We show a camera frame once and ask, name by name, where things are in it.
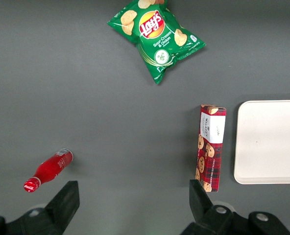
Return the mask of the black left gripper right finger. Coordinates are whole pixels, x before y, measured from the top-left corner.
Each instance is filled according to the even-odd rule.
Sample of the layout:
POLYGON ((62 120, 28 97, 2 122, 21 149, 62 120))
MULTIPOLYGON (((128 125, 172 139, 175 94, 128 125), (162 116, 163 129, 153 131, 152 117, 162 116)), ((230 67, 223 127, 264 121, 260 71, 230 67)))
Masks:
POLYGON ((198 180, 190 180, 189 203, 194 217, 181 235, 227 235, 234 215, 223 205, 214 205, 198 180))

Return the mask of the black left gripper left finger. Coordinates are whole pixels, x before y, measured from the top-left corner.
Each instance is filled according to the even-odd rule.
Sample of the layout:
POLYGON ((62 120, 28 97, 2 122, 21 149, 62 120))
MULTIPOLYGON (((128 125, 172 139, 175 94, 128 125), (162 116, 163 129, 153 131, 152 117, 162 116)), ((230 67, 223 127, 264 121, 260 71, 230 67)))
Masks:
POLYGON ((78 181, 68 181, 43 208, 7 224, 9 235, 62 235, 80 205, 78 181))

